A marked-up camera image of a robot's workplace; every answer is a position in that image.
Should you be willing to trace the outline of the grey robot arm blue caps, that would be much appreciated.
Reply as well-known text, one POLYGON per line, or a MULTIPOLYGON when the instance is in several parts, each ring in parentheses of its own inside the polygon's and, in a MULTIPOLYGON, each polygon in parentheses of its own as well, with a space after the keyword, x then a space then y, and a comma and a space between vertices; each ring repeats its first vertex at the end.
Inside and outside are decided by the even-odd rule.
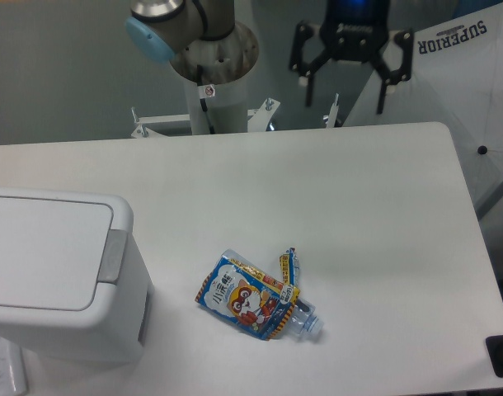
MULTIPOLYGON (((305 80, 313 101, 317 71, 329 61, 370 64, 381 79, 377 112, 388 87, 411 78, 414 33, 390 33, 388 1, 329 1, 321 25, 301 21, 294 32, 289 69, 305 80)), ((193 42, 219 42, 236 29, 232 1, 133 1, 125 29, 151 60, 169 62, 193 42)))

